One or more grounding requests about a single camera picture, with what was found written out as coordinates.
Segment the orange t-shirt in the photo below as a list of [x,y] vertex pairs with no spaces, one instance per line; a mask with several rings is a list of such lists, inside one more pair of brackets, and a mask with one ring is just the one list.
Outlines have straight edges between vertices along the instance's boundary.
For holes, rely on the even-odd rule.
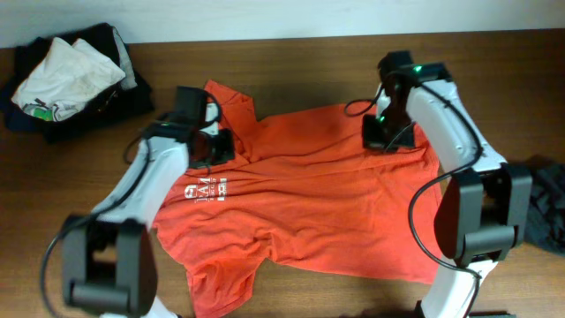
[[[235,159],[190,171],[171,187],[154,227],[163,249],[185,267],[193,309],[220,317],[252,297],[264,260],[300,269],[429,284],[437,265],[411,235],[412,196],[438,173],[420,129],[416,147],[363,148],[362,121],[340,104],[255,117],[252,97],[215,81]],[[438,186],[414,217],[434,255]]]

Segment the dark blue-grey garment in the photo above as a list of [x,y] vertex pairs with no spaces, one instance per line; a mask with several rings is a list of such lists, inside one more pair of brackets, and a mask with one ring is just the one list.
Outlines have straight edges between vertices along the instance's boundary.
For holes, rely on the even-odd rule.
[[524,240],[564,256],[564,164],[555,163],[533,174]]

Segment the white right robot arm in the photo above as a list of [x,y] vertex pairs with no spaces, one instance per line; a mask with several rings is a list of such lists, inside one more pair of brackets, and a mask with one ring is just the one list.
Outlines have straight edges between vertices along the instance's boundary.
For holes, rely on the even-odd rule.
[[[531,173],[508,163],[489,145],[445,64],[417,64],[410,52],[394,51],[381,59],[378,70],[380,85],[372,100],[377,111],[363,116],[364,148],[385,153],[414,148],[414,129],[420,127],[443,169],[416,191],[408,206],[412,237],[439,266],[414,314],[472,317],[488,274],[524,241]],[[448,185],[433,223],[441,250],[436,256],[425,247],[412,218],[419,197],[441,181]]]

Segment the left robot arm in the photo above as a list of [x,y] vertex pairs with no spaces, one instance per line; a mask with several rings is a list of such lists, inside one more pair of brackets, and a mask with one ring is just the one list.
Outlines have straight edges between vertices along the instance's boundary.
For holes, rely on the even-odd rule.
[[59,238],[62,298],[100,317],[172,317],[157,296],[150,229],[174,183],[189,169],[233,159],[222,106],[210,92],[178,87],[175,107],[134,139],[137,154],[113,191],[86,216],[69,216]]

